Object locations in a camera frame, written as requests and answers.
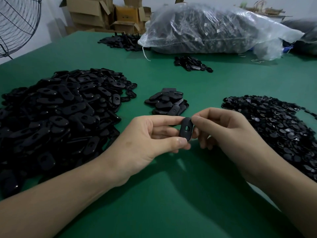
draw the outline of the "pile of black strips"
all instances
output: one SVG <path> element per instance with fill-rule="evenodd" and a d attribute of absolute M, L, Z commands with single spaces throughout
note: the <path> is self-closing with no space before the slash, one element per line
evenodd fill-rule
<path fill-rule="evenodd" d="M 190 56 L 183 56 L 183 57 L 175 57 L 174 61 L 175 66 L 182 66 L 187 71 L 192 70 L 200 70 L 200 71 L 207 71 L 209 73 L 212 73 L 212 68 L 207 67 L 207 65 L 203 64 L 201 61 L 194 57 Z"/>
<path fill-rule="evenodd" d="M 122 73 L 92 68 L 55 72 L 34 86 L 3 94 L 3 196 L 18 193 L 26 178 L 43 174 L 47 180 L 100 155 L 119 136 L 116 112 L 136 97 L 136 87 Z"/>
<path fill-rule="evenodd" d="M 228 97 L 221 107 L 242 113 L 275 152 L 317 181 L 315 132 L 296 117 L 296 112 L 302 109 L 316 120 L 317 114 L 267 96 Z"/>
<path fill-rule="evenodd" d="M 176 91 L 176 88 L 163 88 L 161 92 L 158 92 L 145 100 L 146 104 L 155 106 L 152 110 L 153 115 L 181 115 L 188 107 L 187 100 L 183 99 L 182 92 Z"/>
<path fill-rule="evenodd" d="M 112 37 L 105 37 L 99 40 L 98 43 L 103 43 L 109 47 L 124 48 L 127 51 L 142 51 L 142 46 L 138 44 L 140 35 L 131 35 L 122 33 L 121 36 L 114 33 Z"/>

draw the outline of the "forearm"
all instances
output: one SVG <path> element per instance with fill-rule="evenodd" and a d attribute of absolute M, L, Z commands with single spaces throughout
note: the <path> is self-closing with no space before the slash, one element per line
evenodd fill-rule
<path fill-rule="evenodd" d="M 317 184 L 275 154 L 264 168 L 263 190 L 306 238 L 317 237 Z"/>
<path fill-rule="evenodd" d="M 53 237 L 114 187 L 105 166 L 91 161 L 0 202 L 0 237 Z"/>

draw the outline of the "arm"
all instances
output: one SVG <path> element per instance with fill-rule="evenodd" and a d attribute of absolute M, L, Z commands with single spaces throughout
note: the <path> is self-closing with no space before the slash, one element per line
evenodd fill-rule
<path fill-rule="evenodd" d="M 242 114 L 208 108 L 195 114 L 192 122 L 192 137 L 198 138 L 201 148 L 218 145 L 306 238 L 317 237 L 317 184 L 268 146 Z"/>
<path fill-rule="evenodd" d="M 185 138 L 169 125 L 180 116 L 134 118 L 99 157 L 0 202 L 1 238 L 55 236 L 109 189 L 123 185 L 165 152 L 189 149 Z"/>

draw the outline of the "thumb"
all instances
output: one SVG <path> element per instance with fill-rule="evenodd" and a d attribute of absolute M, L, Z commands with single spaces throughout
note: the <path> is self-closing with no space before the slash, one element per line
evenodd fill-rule
<path fill-rule="evenodd" d="M 182 137 L 170 137 L 165 139 L 153 139 L 153 155 L 159 156 L 163 153 L 171 152 L 176 149 L 183 148 L 187 144 L 187 140 Z"/>
<path fill-rule="evenodd" d="M 222 127 L 221 125 L 216 124 L 209 119 L 205 119 L 196 115 L 192 116 L 192 123 L 195 125 L 196 128 L 203 132 L 206 132 L 216 139 L 219 138 L 219 136 L 223 134 L 226 130 L 225 127 Z"/>

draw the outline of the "fan cage wire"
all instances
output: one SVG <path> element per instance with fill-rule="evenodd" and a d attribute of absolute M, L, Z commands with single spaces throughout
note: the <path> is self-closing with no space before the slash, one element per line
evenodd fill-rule
<path fill-rule="evenodd" d="M 0 58 L 10 57 L 31 39 L 41 10 L 42 0 L 0 0 Z"/>

